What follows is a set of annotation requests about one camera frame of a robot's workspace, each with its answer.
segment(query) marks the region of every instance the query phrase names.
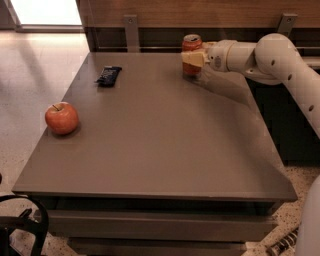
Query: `wall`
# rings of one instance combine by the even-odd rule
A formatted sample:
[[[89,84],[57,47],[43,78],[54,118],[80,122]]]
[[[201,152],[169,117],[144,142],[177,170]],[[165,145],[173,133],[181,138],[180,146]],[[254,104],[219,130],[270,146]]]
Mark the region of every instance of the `wall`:
[[[139,27],[276,27],[282,13],[299,15],[295,27],[319,28],[319,0],[78,0],[86,26],[121,27],[138,15]]]

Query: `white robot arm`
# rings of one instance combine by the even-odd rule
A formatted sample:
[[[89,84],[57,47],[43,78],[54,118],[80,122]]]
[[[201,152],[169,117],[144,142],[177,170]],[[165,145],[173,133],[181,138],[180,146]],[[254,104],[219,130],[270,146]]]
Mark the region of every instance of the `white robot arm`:
[[[294,44],[281,34],[258,43],[222,40],[182,52],[182,61],[220,72],[238,72],[262,84],[283,83],[320,138],[320,76],[302,59]]]

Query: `apple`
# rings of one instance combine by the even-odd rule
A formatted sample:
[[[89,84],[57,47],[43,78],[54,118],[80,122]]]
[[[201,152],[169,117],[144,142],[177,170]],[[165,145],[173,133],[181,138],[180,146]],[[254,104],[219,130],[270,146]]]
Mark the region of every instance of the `apple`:
[[[45,113],[45,120],[48,127],[59,135],[71,133],[79,123],[77,110],[68,102],[51,105]]]

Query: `can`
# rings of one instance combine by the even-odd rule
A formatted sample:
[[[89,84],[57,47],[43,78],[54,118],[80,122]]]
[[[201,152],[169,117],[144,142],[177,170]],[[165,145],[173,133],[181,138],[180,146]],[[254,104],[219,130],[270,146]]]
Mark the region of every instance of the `can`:
[[[194,51],[202,47],[202,39],[197,34],[189,34],[183,38],[182,51]],[[183,73],[189,76],[198,75],[201,72],[200,67],[191,64],[182,63]]]

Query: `floor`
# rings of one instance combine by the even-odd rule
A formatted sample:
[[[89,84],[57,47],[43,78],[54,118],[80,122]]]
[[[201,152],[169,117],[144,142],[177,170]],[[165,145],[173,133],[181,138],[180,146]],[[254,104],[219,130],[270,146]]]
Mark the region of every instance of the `floor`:
[[[24,34],[0,31],[0,195],[11,189],[46,128],[46,108],[60,101],[89,52],[84,34]],[[262,242],[248,243],[245,256],[265,256],[266,248],[295,229],[307,191],[320,174],[319,166],[285,166],[299,200],[284,204],[275,214],[279,226]],[[26,207],[1,205],[1,215],[19,214]],[[77,255],[65,238],[48,235],[43,254]],[[293,256],[293,249],[283,256]]]

